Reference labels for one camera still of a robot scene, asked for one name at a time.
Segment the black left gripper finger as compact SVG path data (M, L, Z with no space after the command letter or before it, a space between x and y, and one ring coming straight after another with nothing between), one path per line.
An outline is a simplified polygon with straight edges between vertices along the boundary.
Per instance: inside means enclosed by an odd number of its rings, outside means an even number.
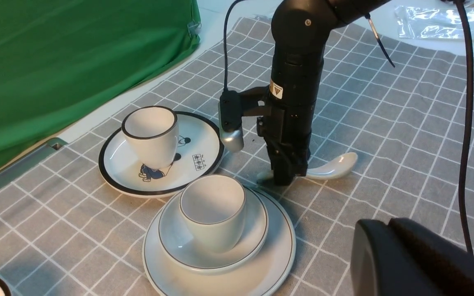
M351 279L356 296L474 296L474 256L408 218L360 219Z

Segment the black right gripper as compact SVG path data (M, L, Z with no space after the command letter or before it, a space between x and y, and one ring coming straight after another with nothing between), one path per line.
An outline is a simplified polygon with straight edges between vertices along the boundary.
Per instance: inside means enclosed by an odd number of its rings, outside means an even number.
M298 176L306 176L310 159L311 125L314 118L318 80L287 79L258 87L271 112L262 116L258 135L265 139L273 171L273 183L289 186Z

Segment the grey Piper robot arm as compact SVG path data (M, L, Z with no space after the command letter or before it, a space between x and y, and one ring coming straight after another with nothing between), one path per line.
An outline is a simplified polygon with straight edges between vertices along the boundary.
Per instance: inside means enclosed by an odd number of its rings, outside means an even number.
M271 29L275 40L265 138L276 185L303 176L310 156L311 121L331 32L384 5L384 0L284 0ZM461 219L467 253L408 218L357 221L351 264L356 296L474 296L474 255Z

